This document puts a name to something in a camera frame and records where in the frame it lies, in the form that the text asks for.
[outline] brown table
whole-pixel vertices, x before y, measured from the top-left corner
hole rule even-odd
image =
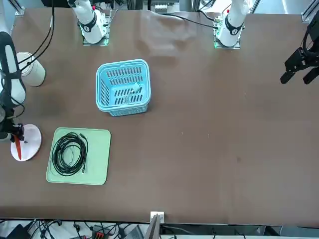
[[[37,48],[50,11],[17,19],[17,51]],[[21,120],[41,129],[39,153],[20,163],[0,145],[1,217],[149,221],[150,211],[165,211],[175,223],[318,226],[319,81],[304,85],[305,72],[279,80],[306,29],[300,16],[247,16],[241,50],[216,50],[212,29],[147,11],[118,11],[109,46],[84,47],[75,22],[70,9],[56,9],[40,59],[45,82],[27,87]],[[148,112],[100,112],[97,68],[137,58],[150,66]],[[45,180],[62,126],[110,130],[103,186]]]

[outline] plastic basket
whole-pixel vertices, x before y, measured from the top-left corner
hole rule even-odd
[[[144,113],[151,99],[149,66],[144,60],[101,65],[96,72],[96,105],[111,116]]]

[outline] black cable wire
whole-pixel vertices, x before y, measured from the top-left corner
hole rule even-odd
[[[46,232],[48,232],[50,237],[51,237],[51,239],[55,239],[54,236],[52,235],[51,231],[50,231],[50,226],[52,224],[54,224],[54,223],[56,223],[56,221],[45,222],[44,224],[42,223],[42,225],[44,227],[44,230],[42,231],[42,233],[44,234],[44,236],[45,236]]]
[[[186,20],[186,21],[190,21],[190,22],[196,23],[196,24],[201,25],[201,26],[207,26],[207,27],[214,28],[214,29],[218,30],[217,26],[206,25],[206,24],[203,24],[203,23],[200,23],[200,22],[197,22],[197,21],[193,21],[193,20],[190,20],[190,19],[182,17],[182,16],[172,15],[172,14],[168,14],[168,16],[175,16],[175,17],[178,17],[180,19],[183,19],[183,20]]]
[[[54,145],[52,150],[52,164],[58,174],[62,176],[72,176],[76,174],[81,168],[82,173],[85,171],[86,157],[88,154],[89,144],[88,140],[83,134],[79,134],[81,138],[74,132],[62,136]],[[79,157],[73,165],[67,164],[63,159],[63,154],[66,149],[75,147],[80,150]]]
[[[225,10],[228,9],[230,6],[231,6],[231,4],[228,5],[221,13],[225,12]]]
[[[125,227],[122,228],[122,230],[125,232],[125,229],[126,229],[128,226],[130,226],[130,225],[132,225],[132,223],[127,224]],[[113,239],[116,239],[116,238],[122,239],[121,237],[119,237],[119,235],[120,235],[120,226],[118,226],[118,227],[119,227],[118,234],[117,234],[116,237],[114,237]]]
[[[23,59],[22,61],[19,62],[19,64],[22,63],[22,62],[24,62],[24,61],[26,61],[26,60],[28,60],[28,59],[30,59],[31,57],[33,57],[33,56],[40,50],[40,48],[43,46],[43,44],[44,44],[44,43],[46,42],[46,40],[48,39],[48,37],[49,37],[49,35],[50,35],[50,32],[51,32],[51,22],[52,22],[52,20],[53,20],[53,15],[54,15],[54,2],[53,2],[53,0],[52,0],[51,4],[52,4],[52,11],[51,11],[51,19],[50,19],[50,28],[49,28],[49,31],[48,31],[48,33],[47,33],[45,39],[42,41],[41,45],[38,47],[38,49],[36,49],[36,51],[35,51],[31,56],[29,56],[29,57]]]
[[[53,23],[52,23],[52,34],[51,34],[51,36],[50,36],[50,39],[49,39],[49,42],[48,42],[47,46],[46,46],[46,47],[44,48],[44,50],[43,50],[37,57],[35,57],[32,61],[28,61],[27,64],[26,64],[26,66],[21,69],[21,72],[22,72],[25,68],[27,68],[31,63],[33,63],[34,61],[36,61],[40,56],[42,56],[42,55],[44,54],[44,52],[48,49],[48,47],[49,47],[49,45],[50,45],[50,43],[51,43],[51,41],[52,41],[53,33],[54,33],[54,22],[55,22],[54,0],[52,0],[52,21],[53,21]]]
[[[171,232],[171,233],[174,235],[174,239],[177,239],[177,236],[176,236],[176,234],[173,232],[173,230],[171,230],[170,228],[162,227],[162,226],[161,226],[161,228],[164,228],[165,230]]]
[[[214,0],[210,0],[208,1],[204,6],[202,6],[198,11],[201,11],[204,7],[206,7],[207,5],[209,5],[212,1]]]
[[[105,235],[105,230],[104,230],[103,224],[101,222],[100,222],[100,224],[101,224],[101,227],[103,229],[103,235]]]
[[[198,12],[202,13],[208,20],[215,21],[213,18],[209,17],[206,13],[204,13],[202,10],[198,10]]]
[[[39,221],[38,227],[34,230],[34,232],[32,233],[32,235],[31,235],[31,237],[30,237],[30,239],[33,238],[33,236],[35,235],[36,231],[37,231],[39,228],[40,228],[40,221]]]
[[[86,222],[84,222],[84,224],[92,231],[93,227],[90,227]]]

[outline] cable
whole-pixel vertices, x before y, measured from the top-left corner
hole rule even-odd
[[[82,173],[85,171],[89,144],[88,140],[83,134],[80,133],[79,135],[85,139],[86,144],[76,133],[71,132],[62,136],[53,147],[51,161],[57,173],[62,176],[72,176],[76,174],[82,167]],[[79,157],[73,165],[67,164],[63,159],[65,150],[70,147],[76,147],[80,150]]]
[[[50,36],[50,39],[49,39],[49,42],[48,42],[47,46],[46,46],[46,47],[44,48],[44,50],[43,50],[37,57],[35,57],[32,61],[28,61],[27,64],[26,64],[26,66],[21,69],[21,72],[22,72],[25,68],[27,68],[31,63],[33,63],[34,61],[36,61],[40,56],[42,56],[42,55],[44,54],[44,52],[48,49],[48,47],[49,47],[49,45],[50,45],[50,43],[51,43],[51,41],[52,41],[53,33],[54,33],[54,22],[55,22],[54,0],[52,0],[52,16],[51,16],[51,22],[52,22],[52,34],[51,34],[51,36]]]
[[[164,228],[164,229],[166,229],[166,230],[168,230],[169,232],[171,232],[173,235],[174,235],[174,239],[177,239],[177,236],[176,236],[176,234],[171,230],[171,229],[169,229],[169,228]]]
[[[186,20],[186,21],[190,21],[190,22],[196,23],[196,24],[201,25],[201,26],[207,26],[207,27],[214,28],[214,29],[218,30],[217,26],[206,25],[206,24],[203,24],[203,23],[200,23],[200,22],[197,22],[197,21],[193,21],[193,20],[190,20],[190,19],[182,17],[182,16],[172,15],[172,14],[168,14],[168,16],[175,16],[175,17],[178,17],[180,19],[183,19],[183,20]]]
[[[204,13],[202,10],[198,10],[198,12],[200,12],[200,13],[204,14],[204,16],[205,16],[208,20],[215,21],[213,18],[211,18],[211,17],[207,16],[207,14],[206,14],[206,13]]]
[[[164,226],[164,225],[163,225],[163,227],[164,227],[164,228],[170,228],[170,229],[176,229],[176,230],[183,231],[183,232],[185,232],[185,233],[187,233],[187,234],[190,234],[190,235],[195,235],[194,233],[192,233],[192,232],[190,232],[190,231],[188,231],[188,230],[185,230],[185,229],[183,229],[183,228],[170,227],[170,226]]]
[[[24,61],[26,61],[26,60],[28,60],[28,59],[30,59],[31,57],[33,57],[33,56],[40,50],[40,48],[43,46],[43,44],[45,43],[45,41],[48,39],[48,37],[49,37],[49,35],[50,35],[50,32],[51,32],[51,28],[52,28],[52,18],[53,18],[53,15],[54,15],[53,0],[52,0],[52,3],[51,3],[51,4],[52,4],[52,11],[51,11],[50,28],[49,28],[49,31],[48,31],[48,33],[47,33],[45,39],[42,41],[41,45],[38,47],[38,49],[36,49],[36,51],[35,51],[31,56],[29,56],[29,57],[23,59],[22,61],[19,62],[19,64],[22,63],[22,62],[24,62]]]
[[[117,12],[118,12],[118,9],[115,10],[115,13],[114,13],[112,19],[110,20],[110,23],[112,22],[113,18],[115,17],[115,14],[116,14]]]
[[[34,236],[35,232],[36,232],[39,228],[40,228],[40,221],[39,221],[39,225],[38,225],[38,227],[34,230],[34,232],[32,233],[32,235],[31,235],[31,237],[30,237],[30,239],[32,239],[32,238],[33,238],[33,236]]]
[[[221,13],[225,12],[225,10],[228,9],[230,6],[231,6],[231,4],[228,5]]]
[[[210,0],[210,1],[208,1],[204,6],[202,6],[198,11],[201,11],[204,7],[206,7],[207,5],[209,5],[212,1],[214,1],[214,0]]]
[[[103,229],[103,235],[105,235],[105,230],[104,230],[103,224],[102,223],[100,223],[100,224],[101,224],[101,227]]]
[[[119,235],[120,235],[120,230],[125,234],[125,229],[126,229],[127,227],[129,227],[130,225],[132,225],[132,223],[127,224],[127,225],[126,225],[125,227],[123,227],[123,228],[120,228],[120,226],[118,226],[118,227],[119,227],[118,234],[117,234],[116,237],[114,237],[113,239],[116,239],[116,238],[122,239],[122,237],[119,237]]]
[[[88,227],[88,229],[90,229],[91,231],[93,230],[93,227],[90,227],[86,222],[84,222],[84,224]]]

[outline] cable connector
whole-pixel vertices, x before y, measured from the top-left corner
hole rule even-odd
[[[80,231],[80,226],[78,225],[78,224],[73,224],[73,227],[75,228],[75,230],[77,231],[77,232],[79,232]]]

